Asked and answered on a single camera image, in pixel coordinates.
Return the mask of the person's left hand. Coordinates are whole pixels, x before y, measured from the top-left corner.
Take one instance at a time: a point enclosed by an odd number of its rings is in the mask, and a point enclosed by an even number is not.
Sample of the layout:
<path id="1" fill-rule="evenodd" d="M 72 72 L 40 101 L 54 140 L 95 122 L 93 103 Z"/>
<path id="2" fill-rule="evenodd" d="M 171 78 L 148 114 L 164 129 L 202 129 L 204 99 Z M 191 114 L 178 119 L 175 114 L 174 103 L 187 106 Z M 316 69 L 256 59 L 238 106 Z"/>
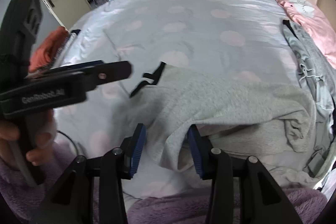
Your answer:
<path id="1" fill-rule="evenodd" d="M 12 169 L 18 169 L 11 148 L 11 144 L 17 142 L 19 151 L 28 162 L 34 166 L 43 165 L 52 156 L 52 139 L 51 132 L 42 132 L 27 122 L 17 127 L 9 121 L 1 121 L 1 159 Z"/>

